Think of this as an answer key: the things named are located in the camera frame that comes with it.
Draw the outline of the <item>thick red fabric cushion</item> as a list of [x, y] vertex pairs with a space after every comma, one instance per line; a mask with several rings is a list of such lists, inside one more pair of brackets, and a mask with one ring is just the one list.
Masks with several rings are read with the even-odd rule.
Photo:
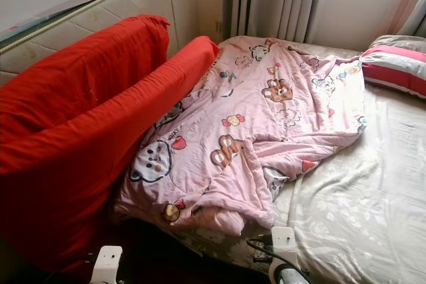
[[2, 236], [37, 267], [72, 262], [103, 232], [130, 149], [165, 111], [151, 74], [167, 48], [164, 17], [128, 17], [2, 88]]

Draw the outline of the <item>plain beige pillow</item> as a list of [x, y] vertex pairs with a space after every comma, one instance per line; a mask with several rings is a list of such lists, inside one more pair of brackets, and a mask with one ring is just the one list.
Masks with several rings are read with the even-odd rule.
[[398, 47], [426, 53], [426, 38], [411, 37], [411, 35], [381, 35], [370, 44], [370, 48], [377, 46]]

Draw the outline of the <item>beige leaf print bed sheet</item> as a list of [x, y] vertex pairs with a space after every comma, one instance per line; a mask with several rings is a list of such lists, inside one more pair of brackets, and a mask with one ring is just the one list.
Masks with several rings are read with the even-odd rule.
[[[294, 43], [320, 58], [363, 54]], [[158, 227], [195, 253], [264, 273], [270, 263], [253, 262], [249, 239], [290, 227], [298, 262], [315, 282], [426, 284], [426, 100], [364, 85], [359, 138], [280, 187], [271, 228], [248, 223], [231, 236]]]

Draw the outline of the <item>pink cartoon print quilt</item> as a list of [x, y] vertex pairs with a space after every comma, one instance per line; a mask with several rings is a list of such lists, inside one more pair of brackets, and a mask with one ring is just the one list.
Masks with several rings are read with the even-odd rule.
[[167, 229], [238, 236], [271, 228], [283, 184], [353, 144], [366, 124], [357, 58], [232, 37], [194, 89], [154, 123], [114, 212]]

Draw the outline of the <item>pink white teal striped bolster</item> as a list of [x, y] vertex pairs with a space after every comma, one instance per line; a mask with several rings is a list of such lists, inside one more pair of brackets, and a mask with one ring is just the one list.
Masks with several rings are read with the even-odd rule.
[[426, 100], [426, 53], [376, 46], [359, 57], [364, 78]]

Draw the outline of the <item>white quilted mattress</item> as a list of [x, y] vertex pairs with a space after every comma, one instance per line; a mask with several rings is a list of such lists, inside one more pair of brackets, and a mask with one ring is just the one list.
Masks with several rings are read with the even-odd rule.
[[172, 0], [70, 0], [0, 32], [0, 84], [58, 50], [128, 17], [156, 15], [168, 20], [168, 56], [180, 48]]

